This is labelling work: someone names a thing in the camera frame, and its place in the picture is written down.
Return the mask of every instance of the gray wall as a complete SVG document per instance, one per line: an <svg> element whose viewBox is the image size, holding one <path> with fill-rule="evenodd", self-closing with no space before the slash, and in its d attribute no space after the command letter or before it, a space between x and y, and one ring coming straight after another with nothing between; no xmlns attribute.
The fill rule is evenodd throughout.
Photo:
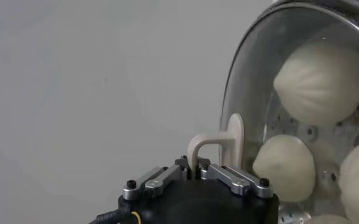
<svg viewBox="0 0 359 224"><path fill-rule="evenodd" d="M88 223L216 131L235 49L269 3L0 1L0 224Z"/></svg>

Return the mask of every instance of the white plastic hook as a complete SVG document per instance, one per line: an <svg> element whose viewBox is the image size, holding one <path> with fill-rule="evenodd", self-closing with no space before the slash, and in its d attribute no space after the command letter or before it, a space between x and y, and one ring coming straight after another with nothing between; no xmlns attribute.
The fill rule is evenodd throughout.
<svg viewBox="0 0 359 224"><path fill-rule="evenodd" d="M227 131L220 131L217 135L211 136L199 134L189 143L187 150L188 163L193 179L196 176L198 165L198 151L207 144L219 144L221 146L221 165L236 166L241 168L241 157L245 140L243 120L239 114L231 115Z"/></svg>

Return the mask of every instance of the black screw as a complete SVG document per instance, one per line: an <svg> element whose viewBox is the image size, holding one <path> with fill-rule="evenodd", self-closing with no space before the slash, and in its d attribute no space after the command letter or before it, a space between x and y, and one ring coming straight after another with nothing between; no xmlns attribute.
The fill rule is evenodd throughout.
<svg viewBox="0 0 359 224"><path fill-rule="evenodd" d="M204 169L204 170L208 170L208 165L206 165L206 164L201 164L201 169Z"/></svg>
<svg viewBox="0 0 359 224"><path fill-rule="evenodd" d="M331 180L336 181L336 175L334 173L331 173Z"/></svg>
<svg viewBox="0 0 359 224"><path fill-rule="evenodd" d="M136 186L137 186L137 183L135 180L128 180L126 181L126 186L129 188L129 189L135 189Z"/></svg>
<svg viewBox="0 0 359 224"><path fill-rule="evenodd" d="M268 187L268 186L270 186L270 181L269 181L269 179L267 179L267 178L261 178L261 179L259 180L259 185L260 185L261 187Z"/></svg>

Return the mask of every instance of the screw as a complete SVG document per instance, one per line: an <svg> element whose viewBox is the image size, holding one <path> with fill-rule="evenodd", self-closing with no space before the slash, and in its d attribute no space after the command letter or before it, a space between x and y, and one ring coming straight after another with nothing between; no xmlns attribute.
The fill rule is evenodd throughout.
<svg viewBox="0 0 359 224"><path fill-rule="evenodd" d="M126 181L126 186L129 188L129 189L135 189L136 186L137 186L137 183L135 180L128 180Z"/></svg>
<svg viewBox="0 0 359 224"><path fill-rule="evenodd" d="M270 186L270 181L269 181L269 179L267 179L267 178L261 178L261 179L259 180L259 185L260 185L261 187L269 187L269 186Z"/></svg>

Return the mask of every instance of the perforated steamer tray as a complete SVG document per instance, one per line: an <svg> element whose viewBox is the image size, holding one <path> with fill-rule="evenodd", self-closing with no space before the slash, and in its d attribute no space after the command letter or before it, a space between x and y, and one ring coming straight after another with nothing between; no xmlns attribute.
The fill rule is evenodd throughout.
<svg viewBox="0 0 359 224"><path fill-rule="evenodd" d="M340 1L339 5L333 2L284 1L265 11L244 36L226 85L221 130L226 129L232 114L239 113L243 118L247 134L243 170L253 173L259 148L270 137L281 134L303 140L315 159L312 195L302 203L282 203L279 223L306 223L321 214L345 217L339 199L339 167L359 144L359 106L333 126L308 126L289 115L272 85L285 60L304 43L328 41L353 47L359 53L359 18L351 17L359 16L359 6L350 1Z"/></svg>

